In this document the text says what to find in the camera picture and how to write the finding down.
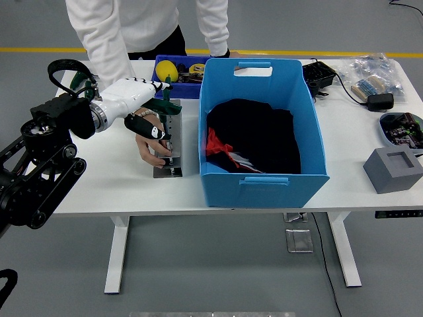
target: gray box with cutout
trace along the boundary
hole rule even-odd
[[[363,167],[378,194],[409,190],[423,176],[408,145],[375,149]]]

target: wrist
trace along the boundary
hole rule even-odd
[[[141,118],[142,118],[142,117],[146,117],[146,116],[148,116],[149,114],[154,114],[155,116],[157,115],[154,111],[152,111],[152,110],[150,110],[150,109],[147,109],[147,108],[140,108],[140,109],[138,109],[138,110],[135,112],[135,114],[136,114],[137,116],[140,116]]]
[[[221,56],[213,56],[216,58],[228,58],[231,55],[231,51],[229,51],[229,48],[227,49],[226,53],[224,55]]]

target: table leg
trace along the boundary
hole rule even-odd
[[[345,284],[347,287],[362,286],[360,276],[356,266],[356,261],[352,255],[350,241],[346,234],[344,219],[350,214],[349,211],[331,211],[328,213],[329,223],[344,272]]]
[[[114,223],[114,234],[104,293],[119,294],[130,216],[111,218]]]

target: human arm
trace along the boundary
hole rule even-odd
[[[228,50],[227,6],[228,0],[196,1],[198,26],[211,56],[224,56]]]
[[[120,28],[118,0],[65,0],[67,14],[104,87],[135,77]]]

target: human hand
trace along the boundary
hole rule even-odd
[[[163,125],[156,115],[148,114],[144,116],[143,118],[150,121],[153,125],[155,125],[159,129],[163,130]],[[163,168],[166,162],[162,158],[158,158],[154,154],[151,154],[150,148],[152,148],[154,151],[158,152],[161,155],[165,155],[165,156],[172,155],[172,152],[170,152],[166,148],[166,141],[164,140],[160,140],[160,141],[150,140],[137,134],[135,136],[135,141],[137,143],[141,158],[148,164],[153,165],[154,167]]]
[[[242,58],[245,57],[245,55],[240,54],[237,51],[231,51],[231,55],[229,55],[229,57]]]

